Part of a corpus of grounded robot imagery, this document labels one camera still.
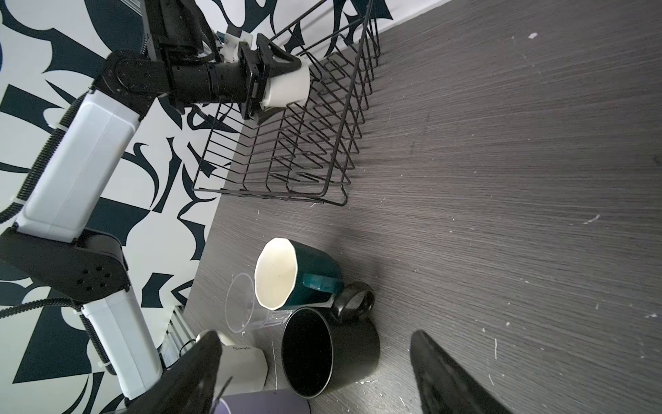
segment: dark green mug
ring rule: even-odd
[[[342,291],[340,266],[327,253],[286,238],[274,238],[255,266],[255,295],[272,311],[323,303]]]

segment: black wire rack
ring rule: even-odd
[[[301,39],[301,20],[326,1],[311,7],[271,40],[277,42],[289,34],[288,42],[297,42]],[[259,126],[244,121],[236,105],[218,106],[193,180],[194,190],[347,203],[348,172],[355,169],[352,156],[359,153],[357,141],[362,137],[364,112],[373,91],[373,70],[381,54],[373,0],[366,10],[358,12],[359,17],[345,27],[296,53],[310,62],[310,93],[304,105],[291,103]],[[357,30],[361,33],[358,43],[352,42]],[[317,59],[313,52],[328,40],[332,52]],[[209,117],[197,107],[194,111]],[[229,132],[223,126],[232,121],[242,127]],[[216,187],[206,178],[215,178]]]

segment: white cup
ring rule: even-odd
[[[200,342],[200,338],[202,338],[207,332],[209,332],[208,329],[205,329],[204,331],[200,332],[198,336],[195,338],[195,342]],[[234,342],[228,335],[224,334],[221,331],[216,331],[216,334],[218,335],[218,339],[220,340],[220,343],[223,345],[237,345],[236,342]]]
[[[196,342],[200,340],[204,333],[205,331],[198,335]],[[229,377],[232,377],[232,381],[228,384],[223,395],[261,391],[267,381],[268,371],[264,352],[252,346],[223,345],[222,347],[223,352],[220,355],[218,371],[216,372],[214,398],[218,397]]]
[[[267,79],[264,97],[260,102],[263,108],[285,108],[295,102],[304,105],[310,92],[310,63],[301,59],[301,67],[294,72]]]

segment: black and white patterned wall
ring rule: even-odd
[[[317,0],[197,0],[212,29],[271,36]],[[407,19],[434,0],[375,0],[380,26]],[[296,27],[312,44],[356,22],[367,0],[329,0]],[[120,0],[0,0],[0,209],[21,186],[51,128],[81,95],[111,50],[139,49],[142,20]],[[320,54],[331,49],[320,46]],[[213,113],[215,108],[203,108]],[[152,105],[88,222],[117,236],[154,344],[173,307],[186,304],[218,196],[194,193],[193,176],[209,118]],[[240,128],[226,121],[230,134]],[[203,168],[203,180],[212,180]],[[3,231],[11,223],[0,225]],[[0,307],[53,297],[49,287],[0,266]],[[0,319],[0,412],[104,413],[122,407],[71,309],[46,308]]]

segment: transparent glass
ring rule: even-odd
[[[248,273],[237,275],[225,299],[225,320],[234,333],[253,331],[287,322],[293,310],[270,311],[258,302],[255,283]]]

